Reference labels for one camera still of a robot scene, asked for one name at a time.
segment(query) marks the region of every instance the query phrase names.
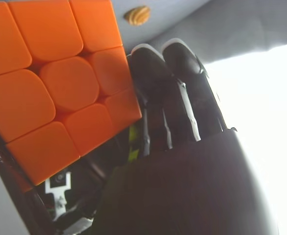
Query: orange tile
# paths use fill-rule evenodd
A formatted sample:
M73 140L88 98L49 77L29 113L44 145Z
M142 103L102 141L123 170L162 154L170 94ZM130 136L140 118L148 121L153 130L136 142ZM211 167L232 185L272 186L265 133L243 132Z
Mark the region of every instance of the orange tile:
M63 123L81 156L113 137L112 122L102 104L79 110L65 118Z
M104 100L115 134L142 117L134 90L128 89Z
M131 86L132 80L122 47L99 51L86 59L95 70L102 94L113 95Z
M0 75L0 135L10 142L55 117L41 79L29 70Z
M99 95L99 84L90 64L80 57L51 62L40 71L55 107L77 111L93 104Z
M90 52L122 46L109 0L70 0L84 49Z
M79 159L64 125L52 122L6 145L35 185Z
M10 1L9 6L35 62L65 59L82 50L68 1Z
M0 74L30 66L31 56L5 2L0 2Z

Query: rubik's cube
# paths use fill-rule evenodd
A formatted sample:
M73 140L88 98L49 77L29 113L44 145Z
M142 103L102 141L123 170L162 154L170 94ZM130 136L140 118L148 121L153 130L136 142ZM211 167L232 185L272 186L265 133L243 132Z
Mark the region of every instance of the rubik's cube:
M108 0L0 2L0 136L35 185L140 118Z

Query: orange square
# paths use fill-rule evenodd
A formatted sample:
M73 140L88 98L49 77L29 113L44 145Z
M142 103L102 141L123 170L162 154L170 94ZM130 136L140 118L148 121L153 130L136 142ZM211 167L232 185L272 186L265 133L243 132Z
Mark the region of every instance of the orange square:
M82 50L68 1L10 1L9 6L35 62L65 59Z
M81 156L113 137L112 121L106 107L93 104L62 121Z
M55 107L41 79L29 70L0 75L0 134L10 142L55 117Z
M132 85L122 47L96 52L86 58L94 68L103 95L113 95Z
M109 111L115 134L142 117L133 88L107 97L104 104Z
M35 185L79 159L79 153L60 122L30 132L6 147Z
M99 95L99 84L91 65L81 57L46 64L40 78L58 110L77 111L93 104Z
M90 52L122 46L109 0L70 0L84 49Z
M0 74L30 66L31 56L5 2L0 2Z

